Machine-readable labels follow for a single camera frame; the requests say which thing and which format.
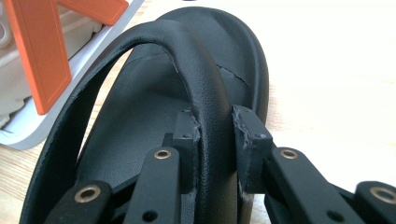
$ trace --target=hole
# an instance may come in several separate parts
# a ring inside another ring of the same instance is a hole
[[[86,198],[91,198],[93,194],[95,193],[95,190],[93,189],[87,189],[81,193],[81,198],[86,199]]]
[[[88,203],[100,195],[101,190],[96,185],[89,185],[79,190],[75,195],[77,203]]]
[[[155,154],[154,154],[154,157],[155,158],[157,158],[157,159],[159,159],[159,160],[163,160],[163,159],[166,159],[166,158],[168,158],[168,157],[170,157],[171,156],[171,152],[170,151],[168,151],[168,150],[159,150],[159,151],[157,151]]]
[[[296,152],[288,149],[283,149],[282,151],[280,151],[280,155],[282,155],[286,159],[291,159],[291,160],[298,158],[298,154]]]
[[[158,153],[158,156],[160,156],[160,157],[165,157],[167,155],[168,155],[168,153],[166,151],[161,151]]]
[[[143,214],[142,219],[145,222],[152,222],[157,219],[158,214],[155,211],[147,211]]]
[[[328,212],[327,212],[327,216],[328,216],[331,220],[333,220],[333,221],[336,221],[336,222],[344,222],[344,217],[341,216],[341,215],[340,215],[339,213],[337,213],[337,212],[328,211]]]
[[[384,203],[392,203],[396,204],[396,192],[391,189],[381,188],[381,187],[372,187],[370,188],[370,192],[379,200]]]
[[[265,134],[263,134],[263,133],[256,133],[256,134],[254,134],[254,136],[256,136],[258,138],[265,138],[266,137]]]

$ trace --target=white plastic base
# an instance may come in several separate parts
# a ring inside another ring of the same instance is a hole
[[[98,34],[92,37],[87,45],[70,59],[69,63],[73,80],[52,109],[46,115],[39,116],[35,110],[35,103],[32,99],[28,99],[25,106],[0,131],[0,144],[24,150],[38,145],[47,137],[53,122],[72,90],[99,54],[123,31],[143,3],[143,0],[127,1],[130,5],[116,24],[104,27]]]

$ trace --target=black sandal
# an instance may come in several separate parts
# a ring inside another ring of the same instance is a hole
[[[97,93],[131,48],[78,156]],[[101,180],[115,188],[139,175],[151,149],[175,147],[180,125],[190,132],[180,138],[196,149],[179,151],[181,222],[249,223],[253,200],[238,190],[232,105],[265,122],[267,66],[244,23],[187,7],[136,25],[108,46],[67,100],[35,168],[21,223],[44,222],[77,183]]]

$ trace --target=orange plastic piece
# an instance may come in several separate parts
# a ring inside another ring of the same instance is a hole
[[[129,6],[124,0],[4,0],[39,115],[46,114],[72,80],[59,18],[61,5],[105,25]]]

